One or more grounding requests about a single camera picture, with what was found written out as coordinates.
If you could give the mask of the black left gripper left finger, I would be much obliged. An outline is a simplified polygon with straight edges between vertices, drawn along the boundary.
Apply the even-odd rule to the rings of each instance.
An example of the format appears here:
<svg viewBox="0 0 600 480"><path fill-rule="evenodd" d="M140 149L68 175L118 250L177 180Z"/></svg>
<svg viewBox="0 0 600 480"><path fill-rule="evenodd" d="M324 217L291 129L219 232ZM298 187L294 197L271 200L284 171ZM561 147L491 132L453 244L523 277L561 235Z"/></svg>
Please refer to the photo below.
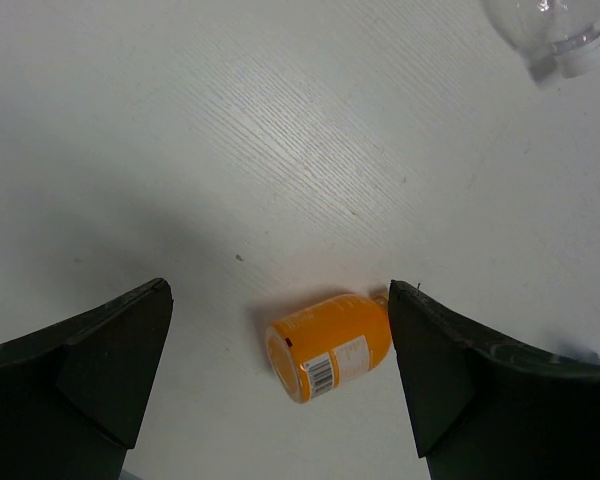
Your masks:
<svg viewBox="0 0 600 480"><path fill-rule="evenodd" d="M153 279L0 344L0 479L117 479L136 446L173 311Z"/></svg>

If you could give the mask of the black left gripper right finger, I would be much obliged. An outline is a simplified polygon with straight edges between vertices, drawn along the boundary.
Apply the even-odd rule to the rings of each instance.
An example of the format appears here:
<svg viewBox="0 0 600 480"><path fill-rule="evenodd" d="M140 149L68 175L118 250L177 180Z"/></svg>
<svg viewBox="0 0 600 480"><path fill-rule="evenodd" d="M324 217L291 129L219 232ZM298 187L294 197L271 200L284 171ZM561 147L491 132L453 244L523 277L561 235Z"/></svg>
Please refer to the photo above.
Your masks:
<svg viewBox="0 0 600 480"><path fill-rule="evenodd" d="M458 314L404 281L388 318L434 479L600 479L600 365Z"/></svg>

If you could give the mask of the orange juice bottle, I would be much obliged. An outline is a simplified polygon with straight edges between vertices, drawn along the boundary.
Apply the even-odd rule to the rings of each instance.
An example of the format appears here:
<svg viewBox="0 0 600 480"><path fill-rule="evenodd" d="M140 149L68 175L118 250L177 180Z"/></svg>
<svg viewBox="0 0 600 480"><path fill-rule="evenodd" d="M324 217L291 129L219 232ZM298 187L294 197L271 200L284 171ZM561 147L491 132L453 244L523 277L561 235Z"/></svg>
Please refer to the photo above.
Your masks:
<svg viewBox="0 0 600 480"><path fill-rule="evenodd" d="M388 293L346 293L272 322L271 366L289 397L307 403L376 368L392 345Z"/></svg>

